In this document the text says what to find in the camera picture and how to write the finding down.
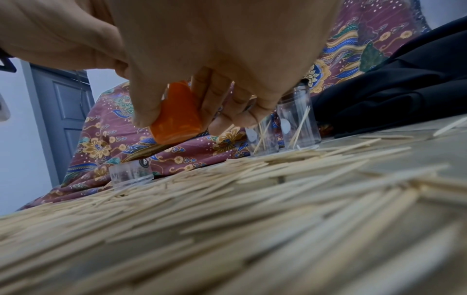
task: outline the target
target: white wall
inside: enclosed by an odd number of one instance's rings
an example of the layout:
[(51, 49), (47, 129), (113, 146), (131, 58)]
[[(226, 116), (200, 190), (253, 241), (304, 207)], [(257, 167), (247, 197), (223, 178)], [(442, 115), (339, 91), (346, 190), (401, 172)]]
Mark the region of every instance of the white wall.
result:
[(420, 0), (420, 6), (432, 29), (467, 15), (467, 0)]
[(15, 211), (52, 188), (20, 60), (16, 73), (0, 71), (0, 93), (11, 118), (0, 122), (0, 215)]
[(91, 85), (95, 101), (97, 101), (102, 92), (127, 81), (127, 79), (118, 76), (111, 69), (89, 69), (86, 72), (88, 73), (89, 84)]

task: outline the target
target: maroon patterned fabric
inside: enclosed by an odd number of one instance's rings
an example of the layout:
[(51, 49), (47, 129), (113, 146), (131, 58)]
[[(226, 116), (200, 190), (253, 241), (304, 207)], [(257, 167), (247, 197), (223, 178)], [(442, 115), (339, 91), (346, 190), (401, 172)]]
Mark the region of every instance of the maroon patterned fabric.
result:
[[(405, 42), (428, 31), (418, 0), (346, 0), (325, 48), (307, 78), (310, 91), (324, 89), (361, 75)], [(156, 144), (146, 128), (131, 123), (129, 84), (101, 95), (89, 113), (75, 155), (60, 187), (23, 208), (94, 194), (111, 187), (108, 168)], [(283, 144), (280, 127), (279, 145)], [(332, 130), (322, 126), (322, 135)], [(220, 163), (249, 154), (243, 129), (219, 137), (192, 139), (149, 158), (155, 176)]]

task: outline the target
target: hand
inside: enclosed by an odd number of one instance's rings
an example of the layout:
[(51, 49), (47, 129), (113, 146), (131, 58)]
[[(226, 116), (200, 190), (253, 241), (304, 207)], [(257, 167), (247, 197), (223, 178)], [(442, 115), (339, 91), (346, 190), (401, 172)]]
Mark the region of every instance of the hand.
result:
[[(340, 0), (111, 0), (125, 42), (134, 123), (158, 117), (167, 83), (194, 75), (205, 126), (235, 81), (233, 99), (210, 125), (252, 126), (314, 63)], [(258, 99), (244, 112), (251, 95)]]
[(0, 48), (57, 69), (128, 67), (105, 0), (1, 0)]

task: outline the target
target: orange cap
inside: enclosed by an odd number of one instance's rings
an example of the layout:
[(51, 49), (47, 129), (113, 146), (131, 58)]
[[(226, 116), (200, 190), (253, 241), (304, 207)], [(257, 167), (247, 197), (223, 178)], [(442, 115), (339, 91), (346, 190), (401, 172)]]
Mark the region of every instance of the orange cap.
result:
[(196, 99), (188, 83), (171, 83), (161, 102), (161, 114), (149, 127), (158, 144), (186, 141), (203, 132)]

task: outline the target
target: door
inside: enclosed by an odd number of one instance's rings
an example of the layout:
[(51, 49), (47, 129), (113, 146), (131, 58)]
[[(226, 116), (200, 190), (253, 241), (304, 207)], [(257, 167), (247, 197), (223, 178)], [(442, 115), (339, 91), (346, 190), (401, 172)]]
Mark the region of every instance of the door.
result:
[(55, 167), (63, 181), (94, 99), (87, 78), (67, 71), (31, 67)]

